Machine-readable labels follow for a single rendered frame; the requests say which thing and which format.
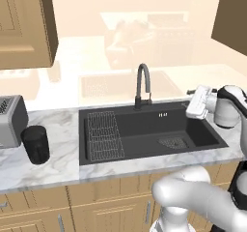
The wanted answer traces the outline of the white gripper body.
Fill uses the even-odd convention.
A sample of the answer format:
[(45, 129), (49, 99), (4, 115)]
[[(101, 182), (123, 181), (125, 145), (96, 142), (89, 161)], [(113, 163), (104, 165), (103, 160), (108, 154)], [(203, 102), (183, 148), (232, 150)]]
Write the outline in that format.
[(186, 116), (191, 119), (203, 120), (207, 115), (206, 102), (211, 88), (199, 85), (186, 108)]

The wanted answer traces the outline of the black sink basin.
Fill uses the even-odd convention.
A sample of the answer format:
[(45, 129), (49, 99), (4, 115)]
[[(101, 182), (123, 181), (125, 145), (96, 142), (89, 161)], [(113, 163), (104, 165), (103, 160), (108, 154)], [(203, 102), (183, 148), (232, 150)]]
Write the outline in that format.
[[(225, 148), (227, 143), (207, 120), (190, 119), (185, 115), (188, 101), (172, 101), (81, 109), (79, 111), (79, 164), (89, 165), (117, 160), (166, 156)], [(123, 144), (124, 158), (91, 161), (88, 143), (87, 116), (92, 112), (113, 111)]]

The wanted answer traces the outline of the black jug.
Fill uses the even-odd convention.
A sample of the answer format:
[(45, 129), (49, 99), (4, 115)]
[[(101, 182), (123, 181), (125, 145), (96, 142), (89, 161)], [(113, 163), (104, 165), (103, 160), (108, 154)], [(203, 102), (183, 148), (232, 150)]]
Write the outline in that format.
[(33, 164), (46, 163), (50, 158), (46, 129), (43, 126), (30, 126), (21, 133), (21, 140), (27, 156)]

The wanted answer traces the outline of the tan drawer front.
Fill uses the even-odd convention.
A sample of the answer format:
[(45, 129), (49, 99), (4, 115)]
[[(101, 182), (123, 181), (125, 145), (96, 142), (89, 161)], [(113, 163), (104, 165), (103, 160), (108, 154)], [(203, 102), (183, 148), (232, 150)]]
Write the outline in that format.
[(110, 179), (68, 186), (72, 206), (96, 203), (121, 194), (121, 181)]
[(0, 208), (0, 215), (28, 212), (34, 209), (60, 209), (69, 205), (65, 187), (43, 188), (0, 194), (0, 204), (8, 202), (8, 206)]
[(120, 179), (120, 194), (130, 195), (149, 192), (151, 188), (150, 175), (137, 175)]

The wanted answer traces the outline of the tan cupboard door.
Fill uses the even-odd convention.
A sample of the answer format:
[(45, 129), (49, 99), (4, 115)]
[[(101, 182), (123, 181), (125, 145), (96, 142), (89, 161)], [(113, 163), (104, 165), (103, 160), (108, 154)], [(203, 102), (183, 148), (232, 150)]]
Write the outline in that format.
[(75, 232), (69, 208), (0, 217), (0, 232), (60, 232), (58, 215), (65, 232)]
[[(145, 224), (148, 201), (151, 213), (149, 224)], [(150, 194), (72, 207), (76, 232), (149, 232), (153, 212), (154, 200)]]

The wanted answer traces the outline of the grey toaster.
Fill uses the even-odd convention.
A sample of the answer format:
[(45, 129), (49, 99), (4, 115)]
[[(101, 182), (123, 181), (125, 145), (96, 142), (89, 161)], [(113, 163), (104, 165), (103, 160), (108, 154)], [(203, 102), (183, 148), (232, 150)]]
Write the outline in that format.
[(28, 120), (22, 96), (0, 97), (0, 149), (15, 148), (21, 144), (20, 135)]

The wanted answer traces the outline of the brown wall cupboard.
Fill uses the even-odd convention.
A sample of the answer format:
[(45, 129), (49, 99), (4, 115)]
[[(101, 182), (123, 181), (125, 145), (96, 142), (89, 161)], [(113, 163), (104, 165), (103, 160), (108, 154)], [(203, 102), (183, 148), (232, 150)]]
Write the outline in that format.
[(247, 56), (247, 0), (219, 0), (211, 37)]

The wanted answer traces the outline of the tan wall cupboard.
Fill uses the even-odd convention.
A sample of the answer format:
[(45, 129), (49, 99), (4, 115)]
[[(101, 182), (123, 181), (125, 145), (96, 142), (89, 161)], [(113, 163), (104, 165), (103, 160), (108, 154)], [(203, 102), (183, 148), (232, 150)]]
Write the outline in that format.
[(50, 68), (57, 48), (52, 0), (0, 0), (0, 70)]

